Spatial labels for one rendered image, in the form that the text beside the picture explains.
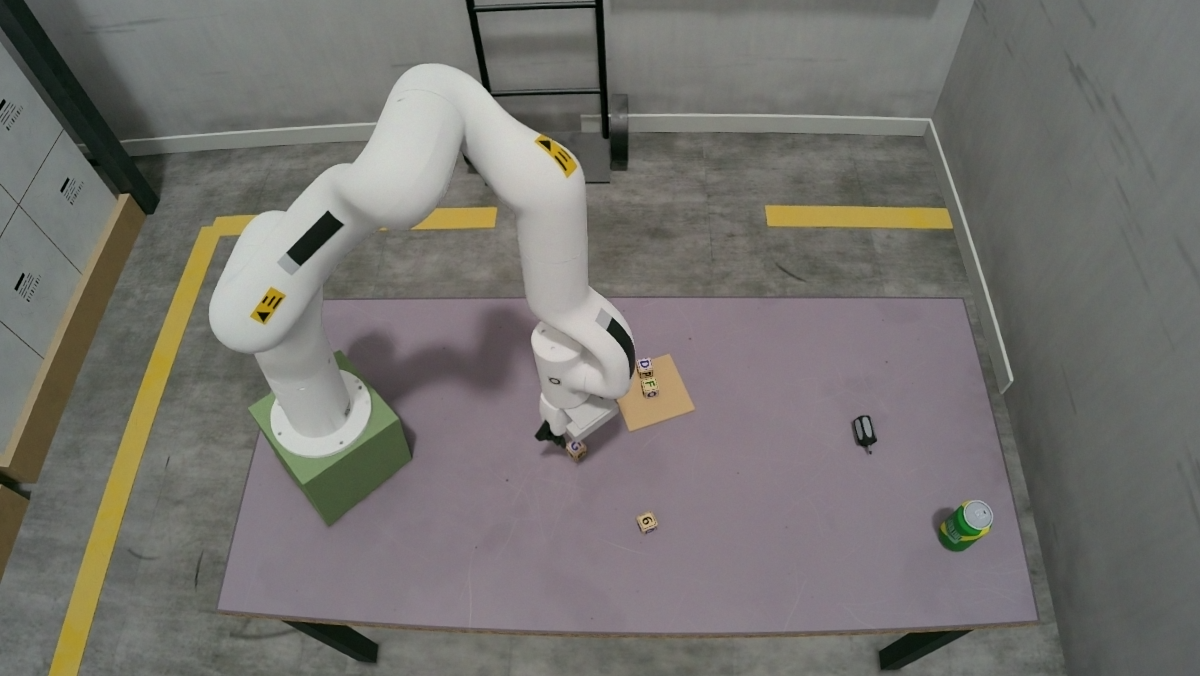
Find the green drink can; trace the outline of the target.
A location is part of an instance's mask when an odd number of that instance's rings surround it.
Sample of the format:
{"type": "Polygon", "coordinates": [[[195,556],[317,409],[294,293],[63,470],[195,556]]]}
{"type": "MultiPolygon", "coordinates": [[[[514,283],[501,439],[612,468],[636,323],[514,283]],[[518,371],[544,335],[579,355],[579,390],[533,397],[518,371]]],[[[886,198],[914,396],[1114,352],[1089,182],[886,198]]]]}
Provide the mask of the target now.
{"type": "Polygon", "coordinates": [[[985,536],[992,526],[992,512],[978,499],[964,502],[940,526],[938,536],[944,548],[961,552],[985,536]]]}

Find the tan square mat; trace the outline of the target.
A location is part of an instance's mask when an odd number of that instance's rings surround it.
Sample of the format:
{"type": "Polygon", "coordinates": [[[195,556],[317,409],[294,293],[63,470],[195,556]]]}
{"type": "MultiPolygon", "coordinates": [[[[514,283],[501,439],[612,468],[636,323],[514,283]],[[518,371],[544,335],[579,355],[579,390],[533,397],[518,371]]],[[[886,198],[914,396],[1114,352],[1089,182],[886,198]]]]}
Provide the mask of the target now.
{"type": "Polygon", "coordinates": [[[630,390],[624,397],[616,399],[629,432],[695,411],[671,355],[650,360],[654,375],[641,379],[656,377],[659,396],[644,399],[635,365],[630,390]]]}

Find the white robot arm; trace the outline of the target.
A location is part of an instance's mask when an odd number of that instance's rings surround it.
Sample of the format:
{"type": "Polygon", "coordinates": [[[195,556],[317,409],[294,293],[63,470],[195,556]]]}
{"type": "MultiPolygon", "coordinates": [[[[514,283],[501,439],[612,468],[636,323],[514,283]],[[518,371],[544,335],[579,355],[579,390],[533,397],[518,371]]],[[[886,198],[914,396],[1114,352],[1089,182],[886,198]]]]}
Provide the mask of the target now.
{"type": "Polygon", "coordinates": [[[541,321],[532,348],[544,397],[572,419],[576,444],[619,413],[613,399],[632,385],[635,346],[620,312],[588,285],[578,160],[510,116],[470,74],[422,64],[396,82],[353,164],[335,164],[287,213],[262,213],[246,226],[214,291],[214,334],[256,354],[286,450],[328,457],[367,427],[370,393],[340,370],[322,325],[323,285],[380,227],[422,223],[446,193],[458,152],[515,214],[526,298],[541,321]]]}

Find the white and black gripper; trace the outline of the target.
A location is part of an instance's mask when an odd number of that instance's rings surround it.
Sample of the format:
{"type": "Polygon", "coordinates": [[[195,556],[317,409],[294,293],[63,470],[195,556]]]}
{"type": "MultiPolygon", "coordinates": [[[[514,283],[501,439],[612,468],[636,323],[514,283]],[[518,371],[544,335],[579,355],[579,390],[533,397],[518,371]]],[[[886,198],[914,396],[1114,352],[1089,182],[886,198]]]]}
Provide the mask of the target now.
{"type": "Polygon", "coordinates": [[[553,442],[556,443],[556,445],[562,445],[562,448],[565,449],[566,448],[566,441],[563,437],[563,433],[566,432],[566,426],[572,420],[570,419],[570,417],[562,408],[558,408],[558,407],[551,405],[544,397],[544,393],[541,393],[541,396],[540,396],[539,408],[540,408],[540,417],[541,417],[541,420],[544,421],[544,424],[538,430],[538,433],[535,433],[535,438],[539,442],[540,441],[545,441],[545,439],[547,439],[547,441],[553,439],[553,442]]]}

